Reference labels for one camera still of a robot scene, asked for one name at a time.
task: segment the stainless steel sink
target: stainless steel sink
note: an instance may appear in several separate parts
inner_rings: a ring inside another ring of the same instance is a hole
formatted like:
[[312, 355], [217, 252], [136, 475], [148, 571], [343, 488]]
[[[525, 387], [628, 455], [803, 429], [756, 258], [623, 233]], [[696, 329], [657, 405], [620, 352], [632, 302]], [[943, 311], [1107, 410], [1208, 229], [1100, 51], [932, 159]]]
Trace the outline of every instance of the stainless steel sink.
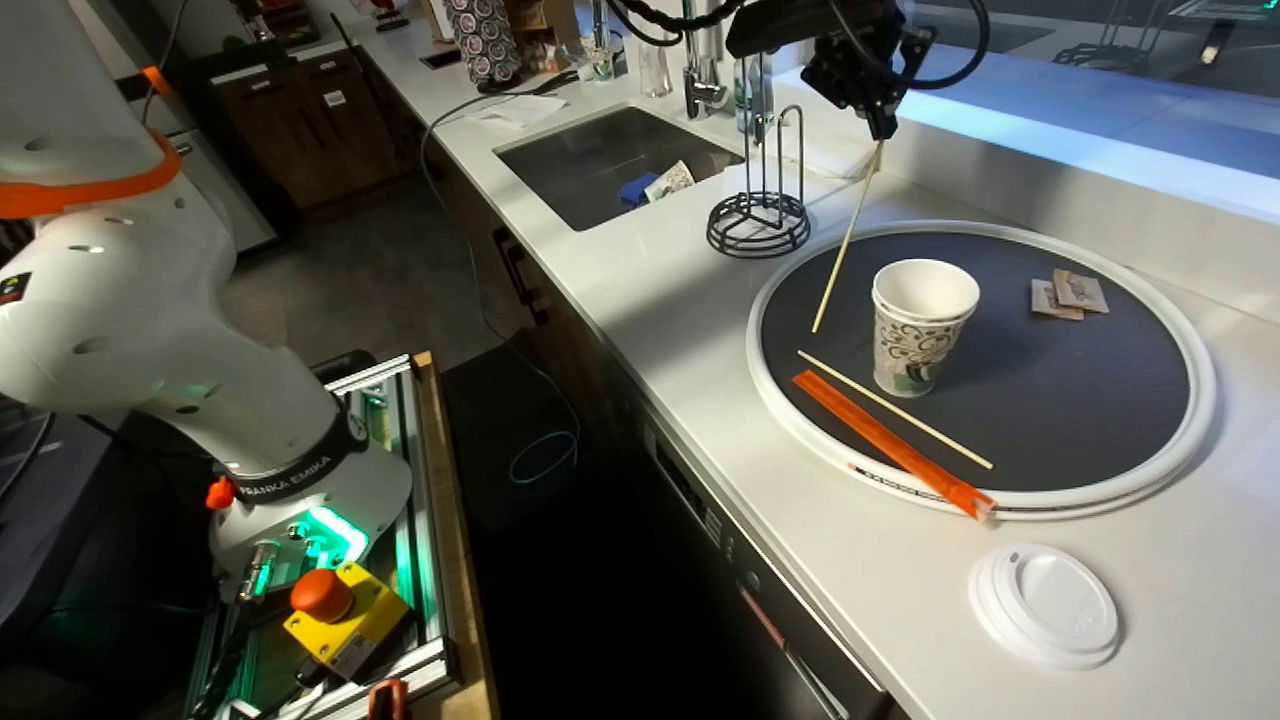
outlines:
[[574, 233], [632, 212], [620, 199], [623, 183], [657, 178], [677, 159], [696, 182], [738, 159], [639, 110], [620, 110], [497, 157]]

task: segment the white countertop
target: white countertop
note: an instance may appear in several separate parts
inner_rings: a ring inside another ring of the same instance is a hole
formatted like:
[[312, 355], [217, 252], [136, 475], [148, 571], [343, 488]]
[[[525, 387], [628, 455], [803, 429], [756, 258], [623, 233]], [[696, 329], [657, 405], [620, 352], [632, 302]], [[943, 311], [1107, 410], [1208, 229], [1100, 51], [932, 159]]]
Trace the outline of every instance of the white countertop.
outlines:
[[[421, 27], [360, 46], [422, 121], [475, 97], [465, 70], [421, 65]], [[992, 114], [943, 100], [903, 103], [903, 132], [889, 144], [862, 229], [994, 216], [1091, 249], [1148, 276], [1196, 323], [1218, 372], [1218, 429], [1203, 461], [1162, 494], [1084, 521], [974, 530], [859, 484], [767, 413], [749, 375], [749, 311], [784, 260], [728, 260], [703, 243], [703, 216], [733, 182], [703, 182], [570, 233], [497, 159], [497, 148], [632, 100], [628, 80], [570, 85], [557, 97], [567, 103], [531, 127], [480, 121], [482, 103], [502, 103], [482, 100], [434, 136], [635, 372], [657, 420], [703, 463], [723, 512], [911, 718], [1280, 718], [1280, 226], [1265, 206], [1274, 198], [1271, 182], [1252, 182], [1243, 199], [1230, 198], [1235, 207], [1218, 212], [1218, 182], [1230, 182], [1225, 170], [1196, 165], [1198, 183], [1154, 189], [1129, 170], [1186, 165], [1042, 123], [992, 123]], [[852, 212], [857, 183], [838, 173], [867, 157], [862, 123], [803, 88], [779, 97], [809, 110], [812, 249], [822, 249]], [[635, 103], [736, 148], [733, 121], [688, 123], [678, 97]], [[987, 123], [935, 127], [949, 116]], [[969, 609], [969, 571], [1007, 542], [1056, 544], [1110, 588], [1124, 646], [1107, 663], [1053, 673], [984, 636]]]

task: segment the paper cup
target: paper cup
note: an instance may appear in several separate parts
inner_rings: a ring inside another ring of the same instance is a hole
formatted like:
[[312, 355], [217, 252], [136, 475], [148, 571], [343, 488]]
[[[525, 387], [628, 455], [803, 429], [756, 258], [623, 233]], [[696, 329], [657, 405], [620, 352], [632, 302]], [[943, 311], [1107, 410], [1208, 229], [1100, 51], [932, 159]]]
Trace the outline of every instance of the paper cup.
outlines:
[[981, 285], [943, 260], [895, 260], [872, 276], [875, 384], [889, 397], [924, 397], [950, 355]]

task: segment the wooden stick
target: wooden stick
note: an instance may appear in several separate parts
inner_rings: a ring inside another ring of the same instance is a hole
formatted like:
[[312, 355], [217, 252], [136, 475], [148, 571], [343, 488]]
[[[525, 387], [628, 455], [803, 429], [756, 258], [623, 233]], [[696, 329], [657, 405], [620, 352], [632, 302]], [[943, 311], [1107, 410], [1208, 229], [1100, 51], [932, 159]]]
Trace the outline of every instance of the wooden stick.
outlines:
[[872, 413], [862, 413], [852, 397], [838, 397], [835, 384], [817, 375], [812, 370], [797, 372], [791, 384], [817, 401], [822, 413], [830, 413], [848, 432], [879, 450], [889, 461], [895, 461], [903, 472], [919, 475], [941, 502], [959, 510], [963, 516], [992, 525], [994, 503], [969, 479], [950, 475], [935, 461], [919, 455], [907, 441], [891, 435]]
[[828, 318], [828, 304], [830, 304], [830, 293], [835, 293], [835, 280], [838, 280], [838, 267], [844, 267], [844, 258], [848, 258], [857, 222], [862, 216], [862, 206], [867, 206], [867, 198], [872, 198], [872, 182], [879, 178], [879, 157], [884, 157], [884, 139], [879, 139], [875, 153], [872, 153], [867, 182], [862, 182], [862, 189], [859, 189], [859, 198], [857, 198], [857, 207], [852, 207], [852, 216], [848, 216], [848, 229], [844, 229], [844, 237], [838, 237], [835, 260], [830, 260], [830, 267], [828, 267], [822, 298], [817, 302], [817, 311], [812, 311], [812, 323], [809, 323], [812, 336], [822, 329], [822, 318]]
[[835, 372], [830, 364], [809, 355], [803, 350], [799, 350], [797, 355], [799, 355], [803, 364], [828, 372], [828, 375], [838, 382], [844, 387], [859, 392], [862, 401], [872, 401], [872, 405], [889, 410], [891, 416], [907, 420], [907, 424], [919, 429], [924, 435], [949, 443], [955, 455], [970, 461], [974, 470], [984, 470], [984, 472], [994, 470], [994, 463], [984, 461], [981, 451], [963, 450], [959, 441], [943, 435], [941, 429], [924, 424], [919, 416], [889, 405], [879, 392], [872, 392], [872, 387], [862, 387], [859, 382]]

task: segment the white lid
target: white lid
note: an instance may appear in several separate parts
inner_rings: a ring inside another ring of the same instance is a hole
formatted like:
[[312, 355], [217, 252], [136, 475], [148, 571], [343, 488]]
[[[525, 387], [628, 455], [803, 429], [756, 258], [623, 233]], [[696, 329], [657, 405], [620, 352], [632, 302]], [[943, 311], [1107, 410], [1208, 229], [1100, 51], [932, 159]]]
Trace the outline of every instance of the white lid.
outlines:
[[1066, 551], [1004, 544], [969, 576], [974, 620], [1014, 657], [1095, 669], [1121, 650], [1110, 592]]

